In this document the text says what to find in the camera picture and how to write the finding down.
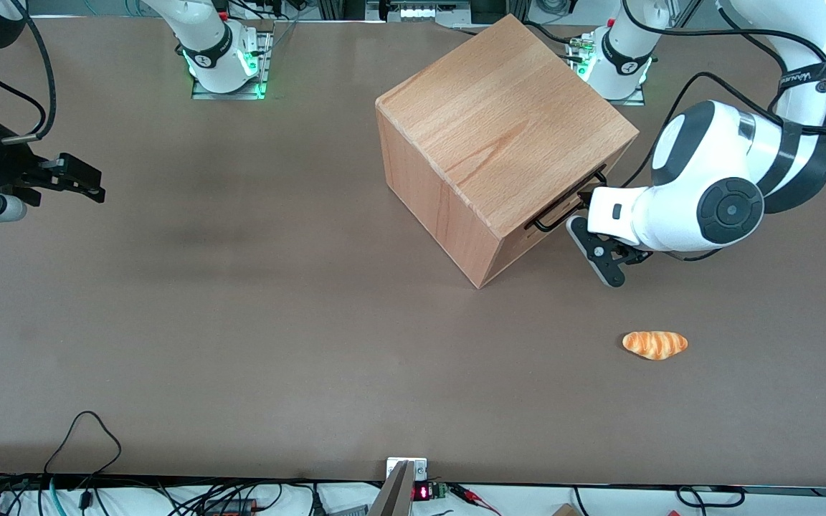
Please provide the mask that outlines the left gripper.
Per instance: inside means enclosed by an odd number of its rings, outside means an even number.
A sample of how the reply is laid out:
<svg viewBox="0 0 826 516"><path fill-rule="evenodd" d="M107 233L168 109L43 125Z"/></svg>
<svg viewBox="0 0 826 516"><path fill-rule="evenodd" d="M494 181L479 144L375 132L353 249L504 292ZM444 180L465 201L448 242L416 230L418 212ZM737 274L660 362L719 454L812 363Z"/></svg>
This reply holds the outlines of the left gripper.
<svg viewBox="0 0 826 516"><path fill-rule="evenodd" d="M601 282L622 287L623 267L648 259L643 249L649 249L645 239L649 188L600 186L583 188L576 196L577 208L588 209L587 218L570 216L567 231Z"/></svg>

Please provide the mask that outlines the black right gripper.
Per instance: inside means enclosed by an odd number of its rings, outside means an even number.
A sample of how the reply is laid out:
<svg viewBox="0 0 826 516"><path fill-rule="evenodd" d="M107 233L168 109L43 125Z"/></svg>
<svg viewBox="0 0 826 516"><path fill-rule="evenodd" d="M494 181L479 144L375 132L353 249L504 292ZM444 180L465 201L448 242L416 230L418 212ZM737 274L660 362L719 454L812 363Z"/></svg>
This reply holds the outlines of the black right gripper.
<svg viewBox="0 0 826 516"><path fill-rule="evenodd" d="M0 124L0 138L10 136L14 136L14 132ZM42 205L42 193L36 186L69 191L95 203L104 203L106 192L101 178L101 170L71 153L60 153L55 159L47 160L33 154L27 144L0 143L0 194L15 196L27 206Z"/></svg>

